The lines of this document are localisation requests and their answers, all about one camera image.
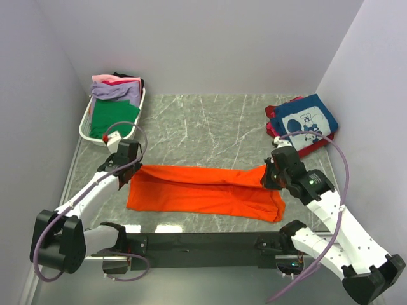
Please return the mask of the orange t shirt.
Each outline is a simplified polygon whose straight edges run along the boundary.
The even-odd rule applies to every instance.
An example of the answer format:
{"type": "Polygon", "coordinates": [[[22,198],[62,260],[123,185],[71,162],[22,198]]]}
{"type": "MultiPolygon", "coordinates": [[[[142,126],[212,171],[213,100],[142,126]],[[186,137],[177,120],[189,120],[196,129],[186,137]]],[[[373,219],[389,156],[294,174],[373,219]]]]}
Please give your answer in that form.
{"type": "Polygon", "coordinates": [[[144,165],[131,179],[127,208],[139,212],[188,212],[280,222],[286,204],[261,185],[264,166],[229,170],[144,165]]]}

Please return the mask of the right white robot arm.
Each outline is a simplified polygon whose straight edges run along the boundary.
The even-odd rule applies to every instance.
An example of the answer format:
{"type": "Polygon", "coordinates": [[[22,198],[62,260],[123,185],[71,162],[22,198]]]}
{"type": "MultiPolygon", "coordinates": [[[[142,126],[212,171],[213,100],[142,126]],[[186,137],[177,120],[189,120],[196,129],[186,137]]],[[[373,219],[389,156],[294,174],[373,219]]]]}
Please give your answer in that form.
{"type": "Polygon", "coordinates": [[[322,171],[307,170],[291,146],[274,149],[265,164],[263,186],[288,190],[332,234],[325,240],[294,220],[280,230],[282,251],[292,254],[298,250],[312,256],[341,280],[358,304],[371,304],[397,282],[406,267],[403,258],[388,253],[367,233],[322,171]]]}

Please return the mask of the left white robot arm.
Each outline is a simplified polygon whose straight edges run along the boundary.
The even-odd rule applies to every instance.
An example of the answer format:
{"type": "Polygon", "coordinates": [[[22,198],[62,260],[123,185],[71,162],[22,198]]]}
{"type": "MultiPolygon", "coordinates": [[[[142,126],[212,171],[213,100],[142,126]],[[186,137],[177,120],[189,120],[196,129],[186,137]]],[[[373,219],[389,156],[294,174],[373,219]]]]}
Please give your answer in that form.
{"type": "Polygon", "coordinates": [[[112,255],[128,252],[124,226],[103,222],[90,229],[89,225],[107,199],[128,184],[141,169],[146,148],[136,140],[120,140],[83,189],[55,210],[43,210],[37,215],[30,260],[40,279],[51,280],[42,275],[40,266],[72,274],[85,257],[101,250],[112,255]]]}

